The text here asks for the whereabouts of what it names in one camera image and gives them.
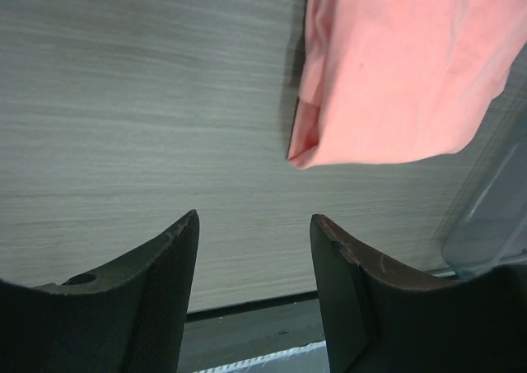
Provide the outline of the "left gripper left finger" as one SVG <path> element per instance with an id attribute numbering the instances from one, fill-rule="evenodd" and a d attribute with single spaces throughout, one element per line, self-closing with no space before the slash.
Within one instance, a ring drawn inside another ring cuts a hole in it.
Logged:
<path id="1" fill-rule="evenodd" d="M 61 284 L 1 284 L 4 372 L 174 372 L 199 217 Z"/>

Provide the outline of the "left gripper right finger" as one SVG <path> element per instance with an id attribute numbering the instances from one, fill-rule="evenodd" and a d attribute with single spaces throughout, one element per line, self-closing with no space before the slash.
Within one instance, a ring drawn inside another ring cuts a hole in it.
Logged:
<path id="1" fill-rule="evenodd" d="M 321 214 L 310 246 L 331 371 L 525 371 L 523 264 L 468 281 L 436 277 Z"/>

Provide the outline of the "salmon pink t-shirt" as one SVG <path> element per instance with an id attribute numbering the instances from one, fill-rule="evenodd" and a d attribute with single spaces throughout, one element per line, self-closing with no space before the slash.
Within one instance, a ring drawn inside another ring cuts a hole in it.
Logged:
<path id="1" fill-rule="evenodd" d="M 401 164 L 461 151 L 526 42 L 526 0 L 307 0 L 288 161 Z"/>

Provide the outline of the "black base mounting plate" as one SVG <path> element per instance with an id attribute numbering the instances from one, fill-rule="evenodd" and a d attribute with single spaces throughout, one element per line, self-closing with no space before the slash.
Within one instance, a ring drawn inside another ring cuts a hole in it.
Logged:
<path id="1" fill-rule="evenodd" d="M 179 369 L 206 369 L 323 339 L 315 291 L 192 312 Z"/>

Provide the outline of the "clear plastic bin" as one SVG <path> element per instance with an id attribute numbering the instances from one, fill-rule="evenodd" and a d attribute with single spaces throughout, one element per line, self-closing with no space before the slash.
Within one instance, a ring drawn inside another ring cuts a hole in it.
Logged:
<path id="1" fill-rule="evenodd" d="M 511 102 L 462 189 L 463 210 L 441 255 L 468 280 L 505 264 L 526 264 L 526 92 Z"/>

